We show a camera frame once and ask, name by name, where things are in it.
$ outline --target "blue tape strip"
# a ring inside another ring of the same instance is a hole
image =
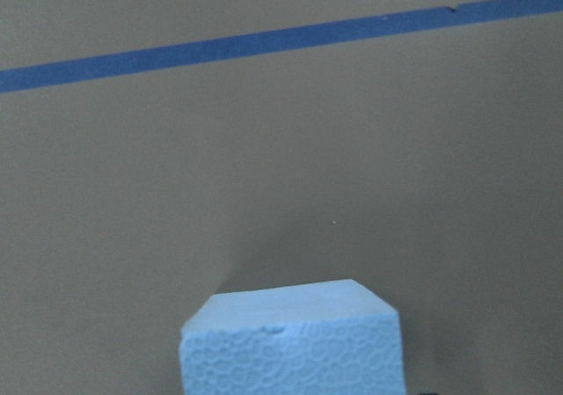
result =
[[[490,0],[0,71],[0,93],[563,11],[563,0]]]

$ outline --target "gray floor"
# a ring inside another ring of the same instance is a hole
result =
[[[475,0],[0,0],[1,68]],[[4,94],[0,392],[180,394],[219,290],[351,277],[410,394],[563,393],[563,15]]]

